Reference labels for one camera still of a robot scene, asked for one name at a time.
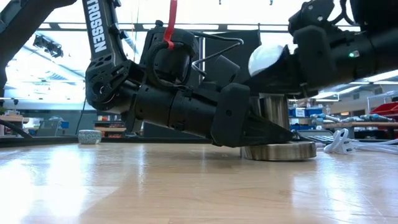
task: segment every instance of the small bowl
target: small bowl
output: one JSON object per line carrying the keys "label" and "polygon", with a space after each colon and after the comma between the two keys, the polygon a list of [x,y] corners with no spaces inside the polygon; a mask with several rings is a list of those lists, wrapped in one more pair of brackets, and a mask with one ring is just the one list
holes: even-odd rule
{"label": "small bowl", "polygon": [[98,144],[101,142],[102,131],[80,130],[78,139],[80,144]]}

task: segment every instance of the metal base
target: metal base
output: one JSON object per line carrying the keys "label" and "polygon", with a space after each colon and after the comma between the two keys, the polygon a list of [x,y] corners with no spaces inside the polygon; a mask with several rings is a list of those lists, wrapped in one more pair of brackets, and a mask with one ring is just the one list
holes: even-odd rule
{"label": "metal base", "polygon": [[314,142],[241,147],[241,157],[255,161],[302,161],[316,156]]}

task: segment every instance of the metal cylinder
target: metal cylinder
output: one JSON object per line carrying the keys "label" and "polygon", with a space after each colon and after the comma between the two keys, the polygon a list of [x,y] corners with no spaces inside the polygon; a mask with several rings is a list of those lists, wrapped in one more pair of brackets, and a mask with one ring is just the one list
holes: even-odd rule
{"label": "metal cylinder", "polygon": [[289,107],[284,95],[260,95],[260,113],[279,126],[289,129]]}

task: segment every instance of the red strap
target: red strap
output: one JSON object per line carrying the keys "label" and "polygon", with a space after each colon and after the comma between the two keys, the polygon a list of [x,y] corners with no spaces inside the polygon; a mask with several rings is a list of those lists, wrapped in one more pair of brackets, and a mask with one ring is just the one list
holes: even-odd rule
{"label": "red strap", "polygon": [[169,44],[168,49],[174,48],[174,43],[171,41],[172,34],[174,32],[175,18],[177,17],[177,0],[170,0],[170,14],[169,14],[169,25],[164,32],[164,41]]}

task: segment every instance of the ceiling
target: ceiling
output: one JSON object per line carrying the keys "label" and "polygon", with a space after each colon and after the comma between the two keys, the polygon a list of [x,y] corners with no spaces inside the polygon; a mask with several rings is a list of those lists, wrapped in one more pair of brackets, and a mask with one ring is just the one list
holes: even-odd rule
{"label": "ceiling", "polygon": [[[0,9],[4,8],[7,2],[7,0],[0,1]],[[124,51],[131,60],[139,62],[146,33],[131,32],[133,24],[151,24],[150,26],[153,26],[152,24],[157,19],[167,21],[170,3],[159,0],[121,0],[121,2],[123,6],[117,8],[119,22],[123,24],[124,30],[128,30],[127,33],[137,48],[137,51],[134,51],[127,43],[123,42]],[[269,1],[265,0],[245,0],[244,4],[242,0],[222,0],[219,5],[217,0],[179,0],[177,23],[234,24],[233,29],[253,29],[260,23],[284,25],[281,27],[286,30],[288,18],[300,9],[302,3],[302,0],[274,0],[273,5],[270,6]],[[339,13],[340,7],[336,6],[331,18],[336,17]],[[36,34],[44,35],[62,45],[64,56],[52,58],[48,53],[34,47],[35,35],[33,35],[7,67],[9,96],[45,100],[56,98],[84,100],[83,80],[91,55],[81,1],[77,1],[72,6],[54,10],[43,25],[52,23],[62,23],[64,28],[72,28],[72,30],[58,29],[54,31],[49,26],[49,29],[39,29]],[[340,22],[339,25],[347,26],[347,23]],[[292,37],[283,32],[263,32],[261,40],[263,44],[268,45],[292,43]],[[350,87],[353,86],[340,85],[325,90],[325,92],[341,92]]]}

